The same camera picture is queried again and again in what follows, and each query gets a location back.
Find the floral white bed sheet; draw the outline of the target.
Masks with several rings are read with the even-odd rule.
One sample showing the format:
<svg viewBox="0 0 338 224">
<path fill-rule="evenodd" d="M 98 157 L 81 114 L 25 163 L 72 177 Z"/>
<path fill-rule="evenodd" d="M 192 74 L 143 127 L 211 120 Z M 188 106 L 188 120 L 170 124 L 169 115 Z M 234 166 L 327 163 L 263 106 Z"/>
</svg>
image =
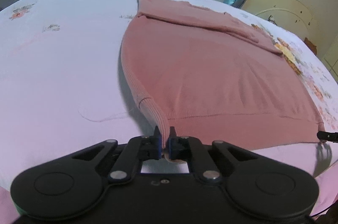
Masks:
<svg viewBox="0 0 338 224">
<path fill-rule="evenodd" d="M 284 41 L 313 78 L 325 128 L 337 130 L 337 83 L 296 35 L 213 0 L 187 1 L 227 12 Z M 107 139 L 152 134 L 125 81 L 120 47 L 138 0 L 19 0 L 1 11 L 1 222 L 18 218 L 9 194 L 22 171 Z"/>
</svg>

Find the pink long-sleeve sweater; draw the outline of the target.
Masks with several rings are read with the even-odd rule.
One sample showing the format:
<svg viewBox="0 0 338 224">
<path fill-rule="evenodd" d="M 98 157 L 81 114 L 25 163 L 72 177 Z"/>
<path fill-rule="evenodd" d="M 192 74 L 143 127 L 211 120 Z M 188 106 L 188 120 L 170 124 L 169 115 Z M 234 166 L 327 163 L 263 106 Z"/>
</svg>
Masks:
<svg viewBox="0 0 338 224">
<path fill-rule="evenodd" d="M 136 106 L 169 138 L 247 150 L 315 143 L 322 117 L 269 35 L 186 1 L 138 0 L 121 44 Z"/>
</svg>

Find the cream arched headboard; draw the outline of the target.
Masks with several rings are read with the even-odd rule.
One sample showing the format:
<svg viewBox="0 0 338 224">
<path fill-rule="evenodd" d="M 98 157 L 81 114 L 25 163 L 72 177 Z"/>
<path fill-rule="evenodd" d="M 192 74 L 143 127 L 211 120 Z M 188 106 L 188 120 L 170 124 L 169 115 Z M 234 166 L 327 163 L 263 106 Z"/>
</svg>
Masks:
<svg viewBox="0 0 338 224">
<path fill-rule="evenodd" d="M 246 0 L 242 10 L 294 33 L 315 55 L 318 54 L 317 20 L 300 0 Z"/>
</svg>

